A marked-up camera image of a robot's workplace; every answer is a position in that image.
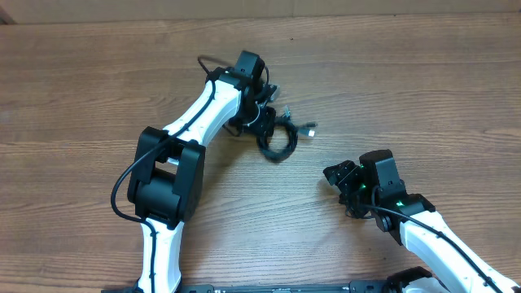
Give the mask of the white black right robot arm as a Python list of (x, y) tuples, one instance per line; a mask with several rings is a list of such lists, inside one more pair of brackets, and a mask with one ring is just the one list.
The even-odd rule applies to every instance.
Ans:
[(414, 253), (424, 267), (403, 270), (373, 292), (518, 292), (520, 286), (474, 253), (448, 226), (434, 204), (409, 193), (390, 150), (370, 151), (357, 162), (324, 168), (339, 189), (339, 204), (355, 219), (374, 219), (384, 233)]

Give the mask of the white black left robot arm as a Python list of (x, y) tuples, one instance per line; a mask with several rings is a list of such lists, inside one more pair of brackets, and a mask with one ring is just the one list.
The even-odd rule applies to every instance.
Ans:
[(182, 234), (202, 194), (206, 148), (225, 124), (256, 137), (272, 135), (275, 111), (267, 103), (277, 90), (264, 60), (244, 50), (235, 65), (207, 72), (201, 95), (180, 118), (142, 131), (127, 191), (143, 232), (134, 292), (180, 287)]

